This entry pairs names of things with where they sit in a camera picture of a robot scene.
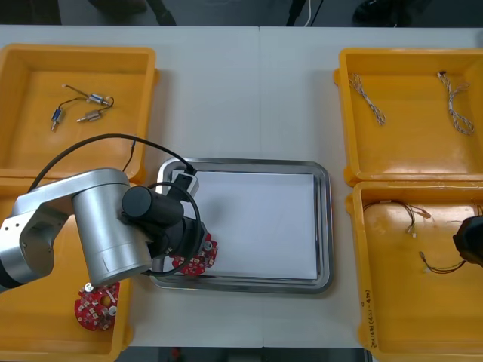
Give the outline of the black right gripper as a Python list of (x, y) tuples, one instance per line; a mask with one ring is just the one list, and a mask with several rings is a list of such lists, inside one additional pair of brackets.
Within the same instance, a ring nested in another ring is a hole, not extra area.
[(482, 217), (471, 216), (465, 219), (453, 236), (460, 256), (469, 263), (482, 266)]

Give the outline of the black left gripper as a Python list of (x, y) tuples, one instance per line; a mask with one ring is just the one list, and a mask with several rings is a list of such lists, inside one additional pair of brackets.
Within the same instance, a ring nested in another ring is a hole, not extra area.
[(197, 238), (196, 227), (196, 220), (186, 216), (172, 226), (151, 225), (149, 227), (149, 237), (152, 241), (149, 244), (151, 257), (188, 257), (194, 248), (198, 253), (204, 243), (199, 239), (207, 237), (208, 232), (204, 223), (202, 223), (201, 236)]

